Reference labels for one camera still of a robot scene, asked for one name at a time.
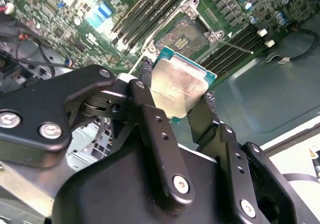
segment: circuit board chip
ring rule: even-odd
[[[188,16],[184,16],[155,43],[155,46],[159,50],[166,46],[186,57],[191,57],[208,44],[208,39],[193,21]]]
[[[63,33],[64,33],[63,29],[61,29],[60,27],[57,27],[54,32],[55,32],[54,34],[55,34],[58,38],[60,38],[60,37],[63,35]]]

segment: motherboard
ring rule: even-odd
[[[164,47],[223,78],[318,11],[318,0],[3,0],[74,67],[128,72]]]

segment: white connector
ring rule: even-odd
[[[272,46],[274,46],[276,43],[273,39],[269,40],[269,41],[266,41],[264,42],[264,44],[268,47],[268,48],[271,48]]]
[[[260,37],[265,36],[267,33],[268,33],[268,31],[267,31],[265,28],[257,31],[257,34],[258,34]]]

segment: silver screw head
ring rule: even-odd
[[[110,73],[104,69],[100,69],[99,73],[106,78],[110,78]]]
[[[12,112],[0,113],[0,127],[2,128],[14,128],[19,125],[21,118]]]
[[[231,128],[229,128],[229,127],[225,127],[225,129],[227,130],[227,132],[228,132],[228,133],[232,133]]]
[[[181,176],[174,176],[173,185],[178,190],[178,192],[182,194],[186,194],[189,191],[188,182]]]
[[[140,82],[140,81],[137,81],[136,82],[136,85],[139,87],[139,88],[145,88],[144,86],[144,83]]]
[[[259,152],[260,152],[260,150],[259,150],[255,145],[251,145],[251,146],[252,146],[253,150],[254,150],[256,153],[259,153]]]
[[[250,218],[254,218],[256,216],[255,209],[247,200],[241,200],[240,202],[241,208],[245,214],[248,215]]]
[[[39,132],[44,138],[57,139],[61,136],[62,129],[55,123],[45,123],[41,125]]]

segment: gray metal panel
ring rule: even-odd
[[[303,27],[320,34],[320,15]],[[293,33],[279,42],[276,51],[297,56],[312,40]],[[219,117],[235,130],[241,143],[262,145],[320,112],[320,46],[295,62],[262,63],[264,59],[254,59],[214,89]]]

